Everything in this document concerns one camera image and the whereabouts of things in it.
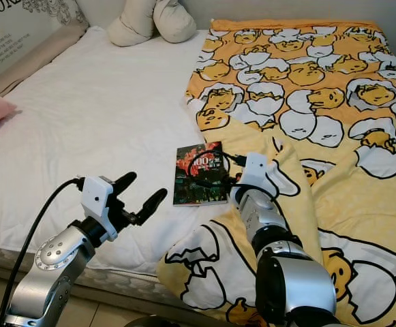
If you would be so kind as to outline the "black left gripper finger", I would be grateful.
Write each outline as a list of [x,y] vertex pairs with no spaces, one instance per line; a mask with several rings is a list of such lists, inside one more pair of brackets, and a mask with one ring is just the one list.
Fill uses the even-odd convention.
[[135,180],[135,172],[127,172],[127,174],[124,174],[122,177],[117,178],[112,184],[112,195],[119,196],[119,194],[123,193],[123,191],[126,190]]
[[135,214],[135,224],[142,226],[157,211],[158,206],[166,199],[167,193],[168,190],[166,188],[160,188],[145,200],[142,203],[142,208]]

